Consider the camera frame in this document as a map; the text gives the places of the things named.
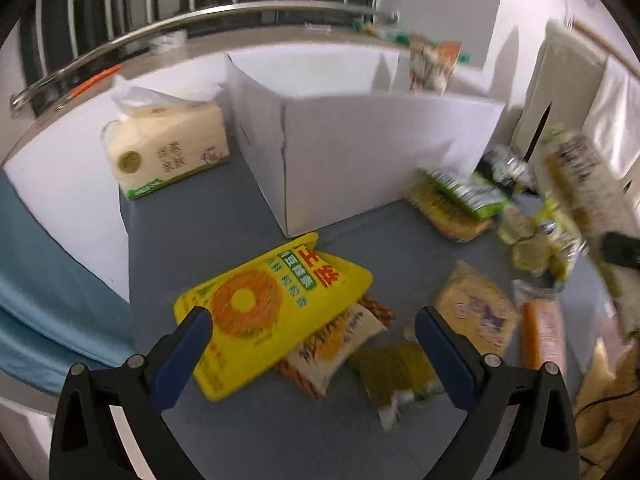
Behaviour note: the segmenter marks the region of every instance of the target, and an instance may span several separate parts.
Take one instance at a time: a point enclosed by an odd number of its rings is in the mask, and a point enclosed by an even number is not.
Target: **cardboard box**
[[[228,58],[238,143],[286,236],[400,199],[418,168],[464,178],[478,164],[504,104],[392,92],[397,66],[371,46]]]

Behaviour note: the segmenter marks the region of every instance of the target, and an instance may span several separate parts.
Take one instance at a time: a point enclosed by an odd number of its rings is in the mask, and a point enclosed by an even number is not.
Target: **yellow snack bag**
[[[315,252],[309,233],[188,290],[174,304],[180,323],[194,306],[213,318],[213,336],[193,375],[220,400],[273,366],[362,297],[371,273]]]

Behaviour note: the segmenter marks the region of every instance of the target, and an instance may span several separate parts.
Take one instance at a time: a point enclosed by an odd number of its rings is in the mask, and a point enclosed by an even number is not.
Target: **green label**
[[[284,264],[289,267],[289,270],[293,273],[296,279],[300,282],[300,285],[302,285],[305,290],[311,290],[317,285],[316,280],[314,280],[311,274],[306,271],[305,266],[300,263],[300,260],[294,253],[292,253],[291,251],[284,251],[283,253],[278,254],[278,256],[284,262]]]
[[[163,183],[164,183],[164,180],[162,180],[161,178],[156,178],[142,187],[139,187],[137,189],[129,189],[127,191],[127,198],[136,198],[142,195],[146,195],[147,193],[152,192],[154,188],[158,187],[160,184],[163,184]]]

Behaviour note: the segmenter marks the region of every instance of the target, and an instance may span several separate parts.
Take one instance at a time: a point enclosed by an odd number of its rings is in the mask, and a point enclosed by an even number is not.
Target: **orange pen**
[[[61,105],[58,106],[58,110],[60,108],[62,108],[65,104],[67,104],[69,101],[71,101],[71,99],[73,99],[74,97],[78,97],[82,92],[84,92],[85,90],[91,88],[98,81],[101,81],[105,77],[110,76],[113,73],[116,73],[122,67],[123,67],[123,64],[122,63],[118,63],[117,65],[114,65],[111,68],[108,68],[107,70],[103,70],[102,72],[100,72],[100,73],[94,75],[93,77],[90,77],[89,79],[87,79],[84,83],[82,83],[81,85],[77,86],[76,88],[74,88],[69,93],[69,95],[65,99],[65,102],[63,102]]]

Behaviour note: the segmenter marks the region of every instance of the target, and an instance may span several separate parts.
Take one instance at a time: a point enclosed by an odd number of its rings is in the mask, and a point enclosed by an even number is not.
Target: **stainless steel handrail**
[[[9,97],[9,108],[12,113],[20,111],[25,104],[31,101],[34,96],[42,92],[48,85],[60,81],[65,76],[73,73],[75,70],[78,70],[89,62],[92,62],[94,59],[97,59],[112,50],[116,50],[121,46],[132,43],[133,41],[207,18],[230,14],[241,14],[244,12],[262,12],[266,10],[336,10],[339,12],[347,12],[349,14],[375,16],[377,19],[388,23],[395,23],[398,20],[397,13],[390,14],[389,12],[371,9],[370,7],[344,4],[341,2],[312,2],[308,0],[245,2],[242,4],[230,4],[198,9],[193,12],[172,16],[171,18],[167,18],[160,22],[151,23],[145,27],[137,28],[136,30],[132,30],[127,34],[123,34],[122,36],[114,38],[114,40],[103,43],[93,50],[82,54],[82,56],[76,58],[68,65],[63,66],[61,69],[56,70],[46,77],[43,77],[17,94],[12,94],[11,97]]]

